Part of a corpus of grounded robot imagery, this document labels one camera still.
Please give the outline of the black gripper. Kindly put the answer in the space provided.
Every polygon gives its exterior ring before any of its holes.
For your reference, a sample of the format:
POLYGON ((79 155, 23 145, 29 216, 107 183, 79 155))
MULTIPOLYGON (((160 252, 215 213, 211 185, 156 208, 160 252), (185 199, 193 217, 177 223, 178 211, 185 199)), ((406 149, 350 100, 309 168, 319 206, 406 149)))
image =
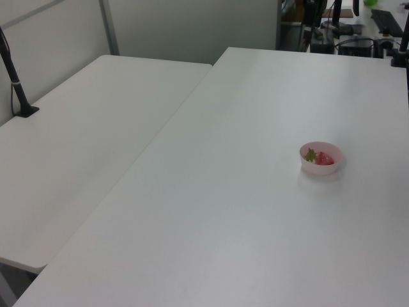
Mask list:
POLYGON ((322 0, 304 1, 304 25, 315 25, 322 8, 322 0))

